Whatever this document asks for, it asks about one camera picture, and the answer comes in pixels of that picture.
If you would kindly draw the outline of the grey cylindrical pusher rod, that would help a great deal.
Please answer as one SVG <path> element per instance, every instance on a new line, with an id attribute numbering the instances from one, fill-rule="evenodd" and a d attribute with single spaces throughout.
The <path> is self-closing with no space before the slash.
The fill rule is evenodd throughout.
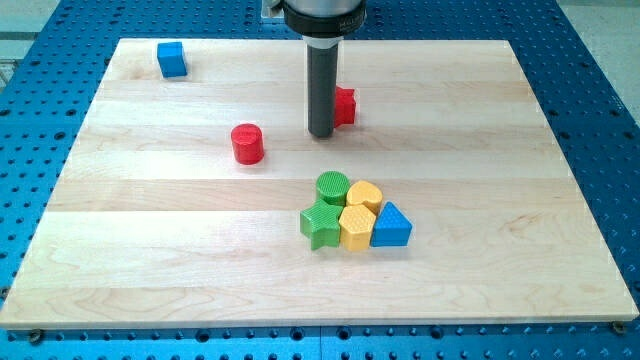
<path id="1" fill-rule="evenodd" d="M 304 36 L 307 45 L 308 131 L 328 138 L 334 129 L 336 80 L 341 37 Z"/>

